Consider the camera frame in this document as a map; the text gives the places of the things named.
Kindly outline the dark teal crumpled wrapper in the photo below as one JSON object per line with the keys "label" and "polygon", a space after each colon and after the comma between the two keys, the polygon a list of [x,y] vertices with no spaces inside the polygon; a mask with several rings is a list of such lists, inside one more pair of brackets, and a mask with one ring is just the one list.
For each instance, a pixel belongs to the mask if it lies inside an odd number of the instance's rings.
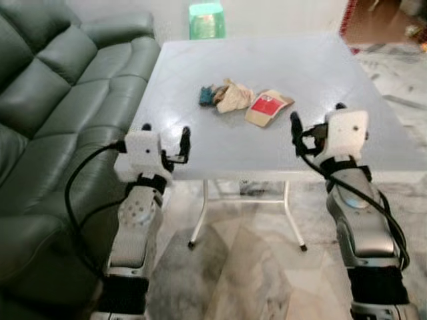
{"label": "dark teal crumpled wrapper", "polygon": [[199,98],[197,100],[200,107],[215,107],[216,94],[219,91],[219,86],[210,85],[200,89]]}

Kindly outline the white metal table leg frame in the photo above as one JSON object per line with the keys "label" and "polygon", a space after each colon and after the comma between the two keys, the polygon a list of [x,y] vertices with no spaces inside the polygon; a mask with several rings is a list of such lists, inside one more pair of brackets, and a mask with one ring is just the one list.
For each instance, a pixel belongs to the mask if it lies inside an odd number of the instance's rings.
{"label": "white metal table leg frame", "polygon": [[216,181],[213,181],[213,186],[216,187],[218,190],[218,194],[220,197],[218,198],[210,198],[210,192],[209,192],[209,186],[211,184],[211,180],[202,180],[202,207],[201,207],[201,213],[198,219],[196,220],[195,227],[193,229],[192,234],[190,235],[189,241],[187,243],[187,247],[189,247],[190,250],[193,250],[198,243],[198,238],[201,231],[201,226],[203,225],[203,222],[205,220],[205,216],[207,216],[207,205],[210,203],[277,203],[281,204],[282,208],[284,210],[284,214],[286,214],[286,217],[289,221],[291,231],[296,237],[297,243],[299,245],[300,250],[302,252],[308,252],[308,245],[305,241],[305,239],[302,237],[302,232],[299,231],[298,226],[296,225],[295,219],[293,214],[290,210],[290,202],[289,202],[289,195],[290,195],[290,182],[284,181],[284,190],[282,194],[281,200],[272,200],[272,199],[263,199],[263,198],[245,198],[245,197],[224,197],[222,192],[219,190],[219,186],[216,183]]}

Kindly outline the green plastic stool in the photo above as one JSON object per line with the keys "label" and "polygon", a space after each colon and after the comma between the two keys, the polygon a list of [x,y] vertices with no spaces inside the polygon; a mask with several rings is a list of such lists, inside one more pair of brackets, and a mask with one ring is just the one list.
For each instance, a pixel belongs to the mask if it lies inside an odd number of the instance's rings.
{"label": "green plastic stool", "polygon": [[189,39],[225,39],[225,9],[220,0],[197,2],[188,6]]}

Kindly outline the brown paper bag red label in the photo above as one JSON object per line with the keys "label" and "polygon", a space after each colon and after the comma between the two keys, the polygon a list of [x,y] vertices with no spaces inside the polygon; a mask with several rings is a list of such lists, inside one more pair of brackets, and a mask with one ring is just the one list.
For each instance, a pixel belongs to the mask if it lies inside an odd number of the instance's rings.
{"label": "brown paper bag red label", "polygon": [[244,119],[253,125],[266,127],[278,113],[293,105],[295,101],[291,97],[281,94],[274,89],[266,89],[259,93],[256,100],[248,107]]}

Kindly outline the dark green leather sofa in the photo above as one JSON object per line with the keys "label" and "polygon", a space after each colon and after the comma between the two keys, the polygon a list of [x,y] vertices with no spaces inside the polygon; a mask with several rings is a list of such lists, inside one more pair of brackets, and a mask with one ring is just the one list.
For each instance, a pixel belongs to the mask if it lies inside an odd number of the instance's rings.
{"label": "dark green leather sofa", "polygon": [[124,194],[116,153],[161,52],[146,12],[85,21],[65,0],[0,0],[0,299],[74,309],[99,280]]}

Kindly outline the red tiled door frame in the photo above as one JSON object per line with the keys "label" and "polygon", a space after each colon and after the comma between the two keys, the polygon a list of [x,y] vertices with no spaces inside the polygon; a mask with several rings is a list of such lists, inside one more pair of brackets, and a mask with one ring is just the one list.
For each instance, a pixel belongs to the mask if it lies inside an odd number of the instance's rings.
{"label": "red tiled door frame", "polygon": [[347,0],[338,29],[338,34],[340,37],[345,37],[345,34],[347,33],[348,28],[350,27],[350,22],[353,19],[358,4],[359,0]]}

